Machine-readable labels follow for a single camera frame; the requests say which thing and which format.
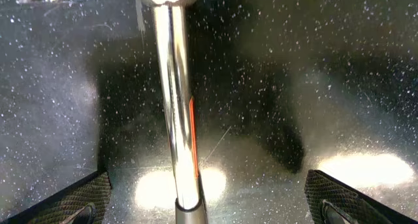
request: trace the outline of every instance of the metal rod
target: metal rod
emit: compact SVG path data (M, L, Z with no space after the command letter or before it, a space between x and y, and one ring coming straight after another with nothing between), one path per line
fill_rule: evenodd
M198 205L199 185L184 8L161 5L153 14L178 204L190 210Z

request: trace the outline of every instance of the textured rubber pad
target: textured rubber pad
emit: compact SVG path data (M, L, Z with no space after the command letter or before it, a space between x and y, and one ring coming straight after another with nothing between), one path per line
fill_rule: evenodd
M2 223L59 223L91 203L95 207L93 223L102 223L110 191L107 172L95 172Z
M324 223L326 205L351 223L417 223L320 170L308 172L305 195L316 224Z

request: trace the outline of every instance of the black speckled surface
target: black speckled surface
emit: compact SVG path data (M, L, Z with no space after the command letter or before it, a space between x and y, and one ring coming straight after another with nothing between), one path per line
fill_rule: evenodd
M142 7L139 31L135 0L15 1L0 0L0 219L106 166L114 189L105 223L173 223L151 10ZM211 223L311 223L310 168L418 219L417 6L189 8ZM358 170L370 174L346 176Z

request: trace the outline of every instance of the shiny metal tube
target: shiny metal tube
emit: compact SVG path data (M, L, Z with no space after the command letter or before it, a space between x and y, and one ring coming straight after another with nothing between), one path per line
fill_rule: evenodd
M153 13L178 204L190 210L198 205L199 185L184 8L161 5Z

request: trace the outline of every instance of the orange stripe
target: orange stripe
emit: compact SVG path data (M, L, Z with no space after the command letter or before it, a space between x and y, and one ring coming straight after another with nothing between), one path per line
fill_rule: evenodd
M197 149L196 149L196 132L195 132L195 113L194 113L194 100L190 98L189 111L190 111L190 126L191 126L191 151L193 153L193 163L195 164L195 177L199 176L199 168L197 164Z

